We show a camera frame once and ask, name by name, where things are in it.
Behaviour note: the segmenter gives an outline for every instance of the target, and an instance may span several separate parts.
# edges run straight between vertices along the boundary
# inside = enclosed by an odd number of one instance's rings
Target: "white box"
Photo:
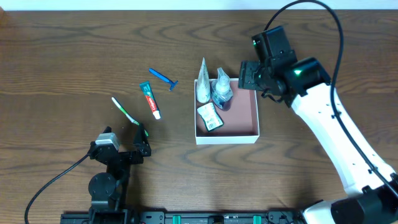
[[[198,114],[197,108],[204,105],[197,102],[195,90],[195,139],[197,144],[252,144],[260,136],[259,113],[257,108],[257,96],[254,90],[242,90],[238,88],[238,79],[231,78],[233,99],[231,109],[221,111],[216,105],[215,108],[224,126],[208,132],[203,120]]]

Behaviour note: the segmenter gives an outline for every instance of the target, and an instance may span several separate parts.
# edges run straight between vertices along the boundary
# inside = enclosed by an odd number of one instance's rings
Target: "packet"
[[[224,125],[224,122],[216,112],[213,102],[199,107],[198,113],[205,123],[206,130],[209,132]]]

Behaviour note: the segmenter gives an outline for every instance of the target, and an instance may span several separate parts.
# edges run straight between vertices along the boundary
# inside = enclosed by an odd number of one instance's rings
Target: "toothbrush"
[[[129,113],[127,113],[127,111],[122,107],[122,105],[120,105],[119,101],[115,99],[115,97],[112,97],[112,101],[119,108],[119,110],[121,110],[124,113],[124,115],[126,115],[126,117],[131,121],[131,123],[139,125],[138,121],[136,121],[134,118],[132,118],[129,115]]]

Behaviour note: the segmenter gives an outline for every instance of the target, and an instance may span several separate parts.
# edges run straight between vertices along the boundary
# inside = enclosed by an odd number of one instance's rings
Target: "green clamp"
[[[253,216],[253,224],[261,224],[261,216],[259,215],[254,215]]]
[[[173,224],[181,224],[181,216],[174,215],[173,216]]]

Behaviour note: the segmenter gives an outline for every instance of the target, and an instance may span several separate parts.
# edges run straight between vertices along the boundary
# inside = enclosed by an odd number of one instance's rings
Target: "tube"
[[[152,89],[150,88],[149,81],[140,83],[139,86],[141,87],[142,92],[147,98],[149,107],[152,110],[152,114],[155,116],[155,119],[160,119],[160,111],[159,108],[157,107],[154,94],[152,93]]]

